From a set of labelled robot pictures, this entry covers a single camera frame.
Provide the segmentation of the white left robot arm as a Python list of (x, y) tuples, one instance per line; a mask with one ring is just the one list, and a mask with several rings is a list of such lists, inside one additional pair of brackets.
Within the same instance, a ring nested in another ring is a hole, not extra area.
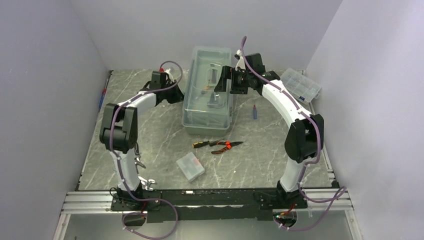
[(139, 209), (144, 203), (144, 196), (137, 190), (153, 191), (155, 184), (155, 180), (139, 175), (138, 168), (145, 165), (141, 162), (138, 145), (138, 116), (162, 101), (182, 102), (184, 94), (178, 86), (181, 79), (160, 68), (152, 72), (151, 80), (137, 94), (104, 107), (99, 140), (112, 156), (118, 176), (117, 187), (128, 192), (123, 202), (131, 210)]

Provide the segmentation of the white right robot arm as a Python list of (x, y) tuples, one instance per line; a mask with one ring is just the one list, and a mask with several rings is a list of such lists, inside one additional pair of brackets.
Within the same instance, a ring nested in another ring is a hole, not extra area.
[(302, 178), (309, 164), (316, 164), (324, 141), (324, 118), (301, 106), (284, 86), (278, 74), (267, 71), (259, 53), (243, 55), (238, 50), (235, 67), (223, 66), (214, 92), (246, 95), (249, 89), (268, 100), (288, 125), (284, 148), (289, 157), (277, 183), (276, 203), (289, 207), (300, 193)]

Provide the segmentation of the small clear screw box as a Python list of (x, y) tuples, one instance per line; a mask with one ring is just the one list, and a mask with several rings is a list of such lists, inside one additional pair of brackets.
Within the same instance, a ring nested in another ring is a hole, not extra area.
[(176, 164), (189, 183), (205, 173), (205, 168), (193, 152), (189, 152), (182, 158), (178, 159)]

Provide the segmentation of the green toolbox with clear lid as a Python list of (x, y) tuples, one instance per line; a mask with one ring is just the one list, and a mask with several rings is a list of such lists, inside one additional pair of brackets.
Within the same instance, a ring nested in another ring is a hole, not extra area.
[(192, 52), (181, 123), (190, 135), (223, 137), (232, 122), (233, 97), (216, 92), (223, 66), (232, 61), (224, 47), (196, 46)]

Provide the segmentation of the small claw hammer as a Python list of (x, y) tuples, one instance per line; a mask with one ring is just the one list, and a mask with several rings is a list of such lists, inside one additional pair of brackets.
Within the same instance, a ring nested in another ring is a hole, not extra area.
[(209, 108), (222, 108), (224, 106), (224, 101), (222, 100), (222, 95), (220, 92), (212, 92), (210, 94), (209, 101), (207, 106)]

